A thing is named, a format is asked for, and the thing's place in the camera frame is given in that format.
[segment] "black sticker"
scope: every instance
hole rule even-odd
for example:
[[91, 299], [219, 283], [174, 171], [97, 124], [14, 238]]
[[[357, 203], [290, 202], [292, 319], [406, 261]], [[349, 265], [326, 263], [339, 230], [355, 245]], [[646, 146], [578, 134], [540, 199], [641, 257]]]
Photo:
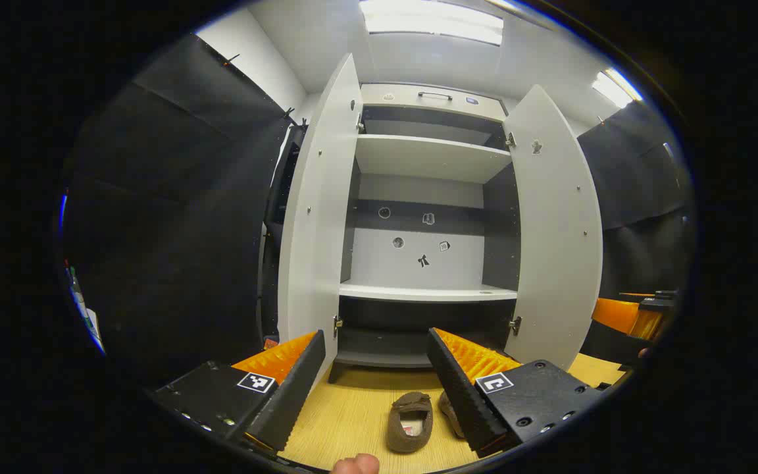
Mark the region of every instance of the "black sticker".
[[238, 382], [238, 386], [243, 389], [258, 391], [259, 393], [265, 393], [274, 384], [274, 379], [266, 377], [264, 375], [253, 374], [248, 372], [247, 375]]
[[476, 379], [476, 384], [482, 388], [484, 393], [493, 393], [494, 391], [514, 386], [514, 384], [512, 384], [502, 372], [499, 372], [499, 374], [478, 377]]

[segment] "shoe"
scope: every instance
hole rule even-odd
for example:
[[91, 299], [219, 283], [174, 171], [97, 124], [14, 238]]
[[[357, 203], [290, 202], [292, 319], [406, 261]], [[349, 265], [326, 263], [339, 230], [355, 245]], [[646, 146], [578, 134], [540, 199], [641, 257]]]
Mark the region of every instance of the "shoe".
[[419, 450], [431, 437], [431, 399], [425, 393], [412, 391], [399, 397], [388, 414], [388, 449], [399, 453]]
[[440, 398], [437, 401], [437, 407], [440, 411], [449, 418], [449, 423], [452, 425], [452, 431], [455, 432], [455, 436], [458, 438], [464, 438], [464, 432], [461, 431], [461, 424], [458, 423], [458, 417], [455, 415], [455, 409], [449, 403], [449, 397], [446, 396], [446, 392], [440, 394]]

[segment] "wooden floor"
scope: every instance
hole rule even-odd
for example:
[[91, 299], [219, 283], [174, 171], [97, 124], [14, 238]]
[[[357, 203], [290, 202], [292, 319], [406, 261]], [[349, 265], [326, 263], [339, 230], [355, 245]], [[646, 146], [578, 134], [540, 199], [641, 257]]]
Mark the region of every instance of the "wooden floor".
[[[569, 373], [591, 386], [615, 383], [624, 372], [618, 363], [578, 354]], [[392, 402], [409, 391], [431, 396], [434, 426], [429, 443], [410, 454], [385, 447], [385, 430]], [[322, 382], [308, 397], [280, 456], [331, 469], [335, 461], [358, 453], [379, 458], [381, 472], [431, 472], [478, 459], [467, 442], [455, 438], [437, 408], [443, 388], [430, 369], [402, 370], [352, 367], [335, 384]]]

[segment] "finger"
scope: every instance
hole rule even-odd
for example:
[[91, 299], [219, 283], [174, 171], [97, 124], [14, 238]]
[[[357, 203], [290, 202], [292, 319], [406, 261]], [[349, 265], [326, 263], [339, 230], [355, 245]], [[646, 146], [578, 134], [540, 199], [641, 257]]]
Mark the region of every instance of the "finger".
[[355, 464], [361, 469], [361, 474], [379, 474], [379, 459], [376, 456], [360, 453], [355, 456]]
[[335, 463], [329, 474], [362, 474], [359, 465], [355, 464], [353, 458], [342, 459]]

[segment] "drawer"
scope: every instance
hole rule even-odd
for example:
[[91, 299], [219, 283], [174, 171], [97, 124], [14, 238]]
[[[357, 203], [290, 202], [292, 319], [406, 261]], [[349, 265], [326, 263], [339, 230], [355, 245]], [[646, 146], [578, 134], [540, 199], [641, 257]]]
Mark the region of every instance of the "drawer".
[[416, 107], [505, 120], [505, 110], [499, 100], [451, 89], [412, 84], [362, 84], [361, 98], [365, 105]]

